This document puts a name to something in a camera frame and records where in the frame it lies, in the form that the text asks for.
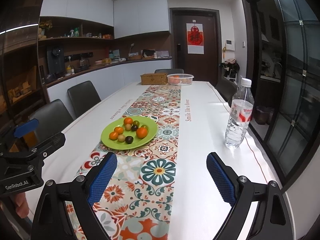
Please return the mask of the small tan fruit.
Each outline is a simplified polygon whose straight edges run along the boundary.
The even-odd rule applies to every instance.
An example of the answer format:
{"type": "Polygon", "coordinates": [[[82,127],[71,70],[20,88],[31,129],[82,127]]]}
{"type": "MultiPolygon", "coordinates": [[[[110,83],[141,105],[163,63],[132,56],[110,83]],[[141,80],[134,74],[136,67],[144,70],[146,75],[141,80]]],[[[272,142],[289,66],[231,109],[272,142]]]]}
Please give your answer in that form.
{"type": "Polygon", "coordinates": [[[126,139],[126,136],[123,135],[123,134],[119,134],[117,139],[118,139],[119,142],[124,142],[125,139],[126,139]]]}

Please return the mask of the red poster on door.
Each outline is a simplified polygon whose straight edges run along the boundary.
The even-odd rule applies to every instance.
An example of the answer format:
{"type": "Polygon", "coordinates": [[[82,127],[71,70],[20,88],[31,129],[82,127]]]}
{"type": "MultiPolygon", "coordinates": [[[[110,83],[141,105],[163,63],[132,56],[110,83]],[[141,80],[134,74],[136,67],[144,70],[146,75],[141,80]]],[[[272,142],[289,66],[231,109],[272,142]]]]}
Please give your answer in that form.
{"type": "Polygon", "coordinates": [[[187,23],[187,53],[188,54],[204,54],[204,32],[203,24],[187,23]]]}

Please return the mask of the dark plum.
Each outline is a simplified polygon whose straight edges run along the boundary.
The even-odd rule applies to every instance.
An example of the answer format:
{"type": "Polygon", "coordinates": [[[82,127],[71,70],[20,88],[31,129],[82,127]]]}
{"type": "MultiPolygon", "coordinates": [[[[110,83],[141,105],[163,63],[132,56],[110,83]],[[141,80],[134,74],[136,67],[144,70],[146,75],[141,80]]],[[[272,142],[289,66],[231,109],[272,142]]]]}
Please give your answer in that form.
{"type": "Polygon", "coordinates": [[[138,125],[132,125],[131,131],[135,132],[138,128],[139,128],[138,125]]]}
{"type": "Polygon", "coordinates": [[[127,136],[127,137],[125,138],[125,142],[126,142],[127,144],[132,144],[132,143],[133,143],[133,140],[134,140],[134,138],[133,138],[132,136],[127,136]]]}

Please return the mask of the black coffee machine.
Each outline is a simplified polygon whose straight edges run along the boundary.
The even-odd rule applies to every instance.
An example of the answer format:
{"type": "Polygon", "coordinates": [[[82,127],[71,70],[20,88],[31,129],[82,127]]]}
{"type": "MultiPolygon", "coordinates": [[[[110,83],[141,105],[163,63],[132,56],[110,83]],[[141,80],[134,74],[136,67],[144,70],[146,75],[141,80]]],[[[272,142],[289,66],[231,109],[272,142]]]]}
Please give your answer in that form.
{"type": "Polygon", "coordinates": [[[48,48],[47,61],[50,75],[60,78],[65,73],[65,57],[62,48],[48,48]]]}

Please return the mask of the dark chair table end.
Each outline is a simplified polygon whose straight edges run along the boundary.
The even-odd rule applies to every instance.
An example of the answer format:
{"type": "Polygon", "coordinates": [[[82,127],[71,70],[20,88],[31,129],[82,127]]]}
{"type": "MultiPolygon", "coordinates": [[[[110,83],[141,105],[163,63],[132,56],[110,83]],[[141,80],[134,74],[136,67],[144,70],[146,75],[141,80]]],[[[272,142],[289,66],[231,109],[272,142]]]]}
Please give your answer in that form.
{"type": "Polygon", "coordinates": [[[155,73],[166,73],[168,75],[170,74],[184,74],[184,70],[183,69],[157,69],[155,70],[155,73]]]}

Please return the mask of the clear plastic fruit container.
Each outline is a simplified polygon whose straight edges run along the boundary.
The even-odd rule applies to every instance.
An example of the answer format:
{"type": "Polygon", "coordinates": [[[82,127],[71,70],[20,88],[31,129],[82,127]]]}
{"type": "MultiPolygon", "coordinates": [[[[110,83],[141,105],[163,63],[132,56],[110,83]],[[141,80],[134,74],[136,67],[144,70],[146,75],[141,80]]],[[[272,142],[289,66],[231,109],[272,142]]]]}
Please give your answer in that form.
{"type": "Polygon", "coordinates": [[[168,84],[173,86],[188,86],[193,82],[194,76],[191,74],[169,74],[167,75],[168,84]]]}

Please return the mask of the dark chair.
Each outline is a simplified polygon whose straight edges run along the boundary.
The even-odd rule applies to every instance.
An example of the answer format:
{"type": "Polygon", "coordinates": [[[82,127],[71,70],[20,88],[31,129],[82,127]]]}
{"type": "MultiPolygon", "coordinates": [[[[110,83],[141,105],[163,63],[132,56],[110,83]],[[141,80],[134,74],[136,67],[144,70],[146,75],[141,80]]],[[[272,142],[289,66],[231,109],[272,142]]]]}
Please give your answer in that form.
{"type": "Polygon", "coordinates": [[[91,81],[85,81],[67,90],[76,118],[101,102],[91,81]]]}
{"type": "Polygon", "coordinates": [[[222,77],[215,89],[219,92],[219,94],[223,97],[223,99],[231,106],[233,96],[237,92],[238,87],[235,83],[227,80],[226,78],[222,77]]]}
{"type": "Polygon", "coordinates": [[[56,99],[41,107],[29,116],[29,120],[37,119],[39,125],[34,133],[39,142],[63,131],[74,119],[60,99],[56,99]]]}

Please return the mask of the green plate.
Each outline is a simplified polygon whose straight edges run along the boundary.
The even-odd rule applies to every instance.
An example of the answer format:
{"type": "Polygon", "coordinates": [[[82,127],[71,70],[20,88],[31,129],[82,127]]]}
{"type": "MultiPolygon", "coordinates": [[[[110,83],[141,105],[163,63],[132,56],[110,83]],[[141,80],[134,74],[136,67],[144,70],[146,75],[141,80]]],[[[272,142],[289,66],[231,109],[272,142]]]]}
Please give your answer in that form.
{"type": "Polygon", "coordinates": [[[139,138],[136,134],[136,131],[127,131],[125,129],[124,124],[125,118],[120,118],[109,125],[107,125],[101,134],[101,142],[106,146],[113,150],[131,150],[134,148],[138,148],[140,146],[143,146],[147,143],[149,143],[157,134],[158,126],[156,122],[149,117],[146,116],[133,116],[133,121],[138,121],[140,125],[146,125],[147,126],[147,135],[144,138],[139,138]],[[114,129],[116,127],[122,127],[124,129],[123,135],[124,136],[131,136],[133,137],[133,141],[130,144],[127,144],[125,141],[120,142],[118,139],[112,140],[110,138],[110,133],[114,132],[114,129]]]}

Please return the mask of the dark chair near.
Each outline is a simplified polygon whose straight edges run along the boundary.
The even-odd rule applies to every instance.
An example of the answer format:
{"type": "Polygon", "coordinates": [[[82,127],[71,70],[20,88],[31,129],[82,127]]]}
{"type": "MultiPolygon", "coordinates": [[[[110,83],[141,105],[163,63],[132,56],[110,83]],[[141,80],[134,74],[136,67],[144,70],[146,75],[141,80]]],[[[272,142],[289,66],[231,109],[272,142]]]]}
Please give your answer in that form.
{"type": "Polygon", "coordinates": [[[29,120],[37,119],[39,125],[34,133],[39,142],[63,131],[74,119],[60,99],[56,99],[41,107],[29,116],[29,120]]]}

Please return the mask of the green tomato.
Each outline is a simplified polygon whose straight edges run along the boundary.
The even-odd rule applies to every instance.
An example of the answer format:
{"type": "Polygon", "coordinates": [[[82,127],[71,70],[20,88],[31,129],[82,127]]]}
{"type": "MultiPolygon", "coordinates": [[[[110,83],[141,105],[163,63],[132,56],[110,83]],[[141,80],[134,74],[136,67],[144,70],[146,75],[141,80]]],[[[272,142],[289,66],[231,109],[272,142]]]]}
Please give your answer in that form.
{"type": "Polygon", "coordinates": [[[139,121],[137,121],[137,120],[135,120],[134,122],[133,122],[133,125],[136,125],[136,126],[139,126],[139,121]]]}
{"type": "Polygon", "coordinates": [[[149,130],[148,126],[146,126],[146,125],[142,125],[141,128],[143,128],[143,129],[146,130],[146,131],[149,130]]]}

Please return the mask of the patterned table runner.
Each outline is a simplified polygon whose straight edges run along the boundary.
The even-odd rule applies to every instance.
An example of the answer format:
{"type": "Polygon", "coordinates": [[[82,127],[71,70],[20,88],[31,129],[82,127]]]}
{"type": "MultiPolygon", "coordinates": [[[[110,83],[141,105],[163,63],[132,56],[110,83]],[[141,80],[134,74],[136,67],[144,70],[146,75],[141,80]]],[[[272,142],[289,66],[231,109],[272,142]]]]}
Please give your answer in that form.
{"type": "Polygon", "coordinates": [[[157,124],[143,146],[116,151],[117,169],[93,210],[111,239],[167,239],[174,197],[181,89],[150,86],[124,112],[157,124]]]}

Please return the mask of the dark chair far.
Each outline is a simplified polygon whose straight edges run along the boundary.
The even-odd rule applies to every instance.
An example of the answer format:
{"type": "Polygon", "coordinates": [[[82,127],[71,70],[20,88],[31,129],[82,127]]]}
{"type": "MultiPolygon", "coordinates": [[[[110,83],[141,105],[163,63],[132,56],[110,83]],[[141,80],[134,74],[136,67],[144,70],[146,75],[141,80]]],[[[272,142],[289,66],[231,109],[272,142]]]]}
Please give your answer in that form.
{"type": "Polygon", "coordinates": [[[91,81],[85,81],[67,90],[76,118],[101,102],[91,81]]]}

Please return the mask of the small orange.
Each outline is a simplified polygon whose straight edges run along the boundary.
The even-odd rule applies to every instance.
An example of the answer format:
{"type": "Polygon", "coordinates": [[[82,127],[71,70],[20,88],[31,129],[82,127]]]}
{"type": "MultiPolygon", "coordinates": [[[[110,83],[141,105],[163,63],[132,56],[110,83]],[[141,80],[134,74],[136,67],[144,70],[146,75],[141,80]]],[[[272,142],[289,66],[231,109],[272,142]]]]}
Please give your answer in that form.
{"type": "Polygon", "coordinates": [[[110,140],[117,140],[117,139],[118,139],[118,136],[119,136],[119,134],[118,134],[117,132],[113,131],[113,132],[111,132],[111,133],[109,134],[109,139],[110,139],[110,140]]]}

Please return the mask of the medium orange tangerine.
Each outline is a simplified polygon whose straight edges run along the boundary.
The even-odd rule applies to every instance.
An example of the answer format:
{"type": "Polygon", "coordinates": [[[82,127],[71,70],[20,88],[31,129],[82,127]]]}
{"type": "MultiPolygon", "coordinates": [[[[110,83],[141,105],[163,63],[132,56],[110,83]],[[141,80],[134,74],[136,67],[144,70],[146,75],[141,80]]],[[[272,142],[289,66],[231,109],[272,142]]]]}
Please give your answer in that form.
{"type": "Polygon", "coordinates": [[[136,130],[136,136],[139,139],[143,139],[148,135],[148,129],[145,127],[140,127],[136,130]]]}

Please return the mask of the dark chair right side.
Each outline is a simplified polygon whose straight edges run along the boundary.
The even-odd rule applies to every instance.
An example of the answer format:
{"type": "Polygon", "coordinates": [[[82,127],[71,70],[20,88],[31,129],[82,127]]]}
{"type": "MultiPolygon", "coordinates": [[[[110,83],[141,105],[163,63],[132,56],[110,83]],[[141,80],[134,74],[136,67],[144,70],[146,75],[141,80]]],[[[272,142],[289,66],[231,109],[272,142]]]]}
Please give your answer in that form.
{"type": "Polygon", "coordinates": [[[238,87],[235,83],[227,80],[226,78],[222,77],[215,89],[219,92],[219,94],[223,97],[223,99],[231,106],[233,96],[237,92],[238,87]]]}

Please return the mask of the large orange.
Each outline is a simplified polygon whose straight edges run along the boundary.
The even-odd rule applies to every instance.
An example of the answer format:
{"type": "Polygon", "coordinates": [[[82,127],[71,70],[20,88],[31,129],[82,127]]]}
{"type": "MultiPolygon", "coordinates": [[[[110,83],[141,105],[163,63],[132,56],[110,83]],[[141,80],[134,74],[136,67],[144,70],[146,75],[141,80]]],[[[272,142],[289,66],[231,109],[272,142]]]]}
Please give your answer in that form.
{"type": "Polygon", "coordinates": [[[125,118],[124,125],[127,125],[127,124],[129,124],[129,125],[133,124],[133,119],[130,117],[125,118]]]}

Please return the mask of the small orange kumquat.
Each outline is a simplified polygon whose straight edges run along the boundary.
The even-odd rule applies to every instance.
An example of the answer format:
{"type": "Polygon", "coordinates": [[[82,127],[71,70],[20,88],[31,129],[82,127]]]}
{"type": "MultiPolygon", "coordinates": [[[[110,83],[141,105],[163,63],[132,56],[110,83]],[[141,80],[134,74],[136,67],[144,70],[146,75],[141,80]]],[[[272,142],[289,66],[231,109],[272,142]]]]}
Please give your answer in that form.
{"type": "Polygon", "coordinates": [[[117,127],[114,128],[114,131],[116,133],[118,133],[118,134],[123,134],[124,129],[122,127],[120,127],[120,126],[117,126],[117,127]]]}

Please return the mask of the tan round fruit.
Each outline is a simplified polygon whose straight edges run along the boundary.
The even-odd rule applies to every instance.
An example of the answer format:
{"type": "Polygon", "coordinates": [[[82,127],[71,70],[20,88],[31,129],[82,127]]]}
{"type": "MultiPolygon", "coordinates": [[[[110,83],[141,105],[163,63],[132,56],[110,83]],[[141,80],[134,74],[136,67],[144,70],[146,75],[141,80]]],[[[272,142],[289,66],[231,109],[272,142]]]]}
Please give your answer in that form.
{"type": "Polygon", "coordinates": [[[131,124],[126,124],[126,125],[125,125],[125,129],[126,129],[127,131],[130,131],[130,130],[131,130],[131,124]]]}

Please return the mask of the dark wooden door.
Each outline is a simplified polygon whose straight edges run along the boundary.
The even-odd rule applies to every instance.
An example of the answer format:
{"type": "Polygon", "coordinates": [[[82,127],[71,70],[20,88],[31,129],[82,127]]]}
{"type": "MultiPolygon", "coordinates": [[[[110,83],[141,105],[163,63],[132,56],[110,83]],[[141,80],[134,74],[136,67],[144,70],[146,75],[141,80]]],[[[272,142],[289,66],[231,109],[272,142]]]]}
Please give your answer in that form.
{"type": "Polygon", "coordinates": [[[195,81],[216,85],[222,59],[220,12],[171,8],[170,20],[173,67],[193,75],[195,81]]]}

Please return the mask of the clear water bottle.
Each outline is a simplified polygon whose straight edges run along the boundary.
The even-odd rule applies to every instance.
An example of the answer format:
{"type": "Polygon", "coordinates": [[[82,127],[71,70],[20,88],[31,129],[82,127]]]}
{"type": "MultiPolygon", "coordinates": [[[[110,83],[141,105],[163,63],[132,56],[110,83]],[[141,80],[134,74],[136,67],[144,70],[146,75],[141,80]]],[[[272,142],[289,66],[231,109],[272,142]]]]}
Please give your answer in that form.
{"type": "Polygon", "coordinates": [[[242,78],[240,87],[233,96],[225,132],[225,145],[230,149],[241,145],[252,117],[254,98],[251,84],[250,79],[242,78]]]}

